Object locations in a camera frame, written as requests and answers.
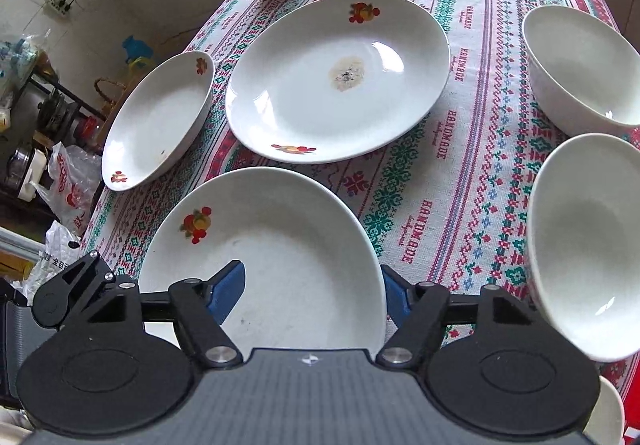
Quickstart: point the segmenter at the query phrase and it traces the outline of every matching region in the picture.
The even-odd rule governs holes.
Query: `floral pattern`
[[[198,75],[204,75],[207,72],[207,61],[202,57],[196,59],[196,73]]]
[[[287,154],[309,154],[316,150],[315,147],[295,147],[293,145],[271,145],[274,149],[278,149],[282,152],[286,152]]]
[[[180,225],[180,231],[185,238],[191,237],[191,242],[197,245],[207,235],[207,229],[211,226],[211,208],[203,206],[200,210],[194,210],[193,214],[185,216]]]
[[[111,175],[111,183],[124,183],[127,181],[127,177],[120,170],[116,170]]]
[[[350,14],[349,22],[362,24],[364,21],[373,20],[374,17],[380,15],[380,10],[378,8],[374,8],[372,4],[356,2],[351,5]]]

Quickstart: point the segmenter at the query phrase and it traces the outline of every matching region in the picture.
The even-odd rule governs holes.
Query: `plastic bag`
[[[54,221],[47,231],[44,255],[40,257],[29,276],[22,282],[22,286],[18,287],[27,297],[29,306],[33,303],[33,296],[40,286],[67,266],[75,263],[80,257],[80,240],[59,222]]]
[[[31,75],[48,36],[48,31],[26,36],[0,32],[0,108],[11,109],[15,93]]]
[[[34,184],[60,222],[73,234],[82,235],[89,223],[91,204],[100,184],[102,158],[72,145],[54,145],[49,159],[49,176],[53,180],[47,190]]]

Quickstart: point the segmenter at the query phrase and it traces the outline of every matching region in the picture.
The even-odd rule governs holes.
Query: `power strip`
[[[47,0],[45,6],[60,17],[68,17],[70,6],[64,0]]]

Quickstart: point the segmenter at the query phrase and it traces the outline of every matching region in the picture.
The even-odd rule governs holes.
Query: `deep plate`
[[[310,178],[257,167],[222,174],[169,213],[140,272],[140,291],[208,279],[229,261],[246,288],[222,327],[245,358],[254,347],[366,348],[385,336],[380,266],[353,213]],[[175,342],[171,324],[147,331]]]
[[[209,55],[190,51],[139,83],[104,144],[102,179],[111,190],[152,181],[184,155],[209,114],[214,72]]]
[[[449,76],[440,24],[408,0],[318,0],[269,26],[226,91],[242,144],[274,160],[326,163],[404,134]]]

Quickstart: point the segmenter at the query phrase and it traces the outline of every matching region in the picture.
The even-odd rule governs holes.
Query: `tablecloth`
[[[158,226],[188,192],[223,172],[273,165],[311,176],[337,194],[363,224],[380,263],[409,281],[469,294],[492,282],[524,297],[527,202],[542,162],[564,135],[533,99],[520,25],[530,9],[561,4],[615,27],[604,0],[412,0],[440,22],[451,45],[449,83],[431,113],[362,157],[280,164],[237,142],[225,120],[225,89],[260,32],[311,1],[226,0],[220,6],[187,47],[217,61],[213,105],[198,139],[148,186],[105,190],[84,248],[97,248],[114,272],[135,277]],[[447,338],[468,330],[452,328]],[[637,363],[606,368],[623,394]]]

